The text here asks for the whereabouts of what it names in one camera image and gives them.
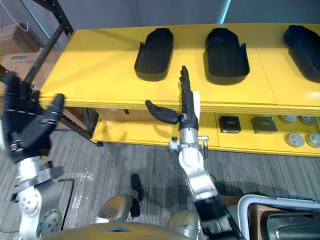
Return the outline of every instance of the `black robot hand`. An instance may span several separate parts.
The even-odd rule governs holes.
[[[16,164],[35,157],[48,156],[51,149],[49,135],[60,119],[65,97],[58,94],[47,110],[39,104],[39,91],[21,82],[14,72],[2,81],[7,85],[1,116],[3,145],[8,157]]]

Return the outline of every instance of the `cardboard box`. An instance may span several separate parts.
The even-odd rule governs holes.
[[[284,212],[277,208],[264,206],[260,204],[251,204],[248,209],[249,209],[249,218],[250,218],[250,224],[249,224],[250,239],[256,239],[256,240],[263,240],[261,226],[260,226],[262,214],[270,211],[275,213]]]
[[[29,52],[23,54],[8,54],[1,59],[1,65],[8,71],[14,71],[16,75],[23,81],[27,76],[29,70],[37,60],[40,52]],[[61,55],[61,51],[51,51],[35,79],[32,81],[31,88],[33,90],[40,90],[44,85],[47,77],[54,68],[58,58]],[[1,84],[1,96],[5,91],[4,84]]]
[[[17,25],[4,26],[0,30],[0,56],[7,54],[33,53],[39,51],[39,45],[29,32]]]
[[[40,55],[40,52],[29,52],[29,53],[19,53],[19,54],[8,54],[1,59],[1,65],[5,67],[8,71],[14,71],[18,77],[23,81],[27,76],[29,70],[33,66],[34,62]],[[51,51],[39,72],[37,73],[35,79],[32,81],[31,88],[33,90],[41,90],[47,77],[55,66],[59,56],[60,51]],[[6,86],[0,83],[0,96],[4,94]],[[69,119],[74,121],[83,129],[86,129],[86,125],[83,121],[82,109],[78,107],[65,107],[63,109],[63,114]],[[57,130],[70,130],[67,126],[59,122],[56,127]]]
[[[113,121],[156,121],[148,110],[95,108],[104,120]]]

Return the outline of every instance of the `round metal object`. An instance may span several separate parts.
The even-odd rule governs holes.
[[[48,211],[42,218],[42,221],[38,225],[39,237],[44,237],[52,233],[60,231],[62,224],[62,214],[58,209],[52,209]]]
[[[286,123],[293,123],[297,121],[297,116],[296,115],[280,115],[279,116],[281,120],[285,121]]]
[[[315,116],[299,116],[299,119],[304,124],[315,124],[317,122],[317,118]]]
[[[305,144],[305,139],[297,132],[289,133],[285,137],[286,142],[294,148],[301,147]]]
[[[320,134],[310,133],[306,136],[306,142],[313,148],[320,148]]]

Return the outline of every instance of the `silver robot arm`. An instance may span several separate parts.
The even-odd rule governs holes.
[[[29,157],[17,164],[19,184],[14,187],[21,210],[20,236],[31,240],[60,231],[61,188],[54,182],[64,172],[46,156]]]
[[[208,136],[198,136],[200,98],[190,88],[189,73],[181,70],[182,111],[158,107],[145,101],[149,112],[158,120],[169,124],[179,123],[180,140],[173,137],[169,148],[179,154],[179,163],[186,173],[186,184],[200,218],[203,233],[210,239],[243,239],[236,222],[220,198],[210,174],[204,168],[208,157]]]
[[[14,72],[1,79],[6,85],[0,121],[1,150],[17,165],[18,184],[12,200],[21,210],[20,236],[30,240],[61,229],[61,189],[55,180],[64,171],[48,160],[49,135],[59,121],[64,96],[58,94],[47,110],[40,107],[39,92],[21,82]]]

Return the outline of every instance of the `black device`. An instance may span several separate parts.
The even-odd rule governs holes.
[[[250,72],[246,44],[239,44],[235,33],[227,28],[214,28],[205,40],[203,54],[207,80],[218,85],[243,81]]]
[[[224,134],[237,134],[241,132],[239,117],[221,116],[219,118],[220,131]]]
[[[278,131],[272,116],[255,116],[251,122],[255,134],[273,134]]]
[[[134,70],[138,78],[146,81],[160,81],[169,71],[173,54],[174,35],[169,28],[157,28],[140,43]]]
[[[261,232],[264,240],[318,240],[320,214],[267,211],[261,216]]]
[[[284,41],[302,75],[320,83],[320,36],[304,26],[290,25]]]

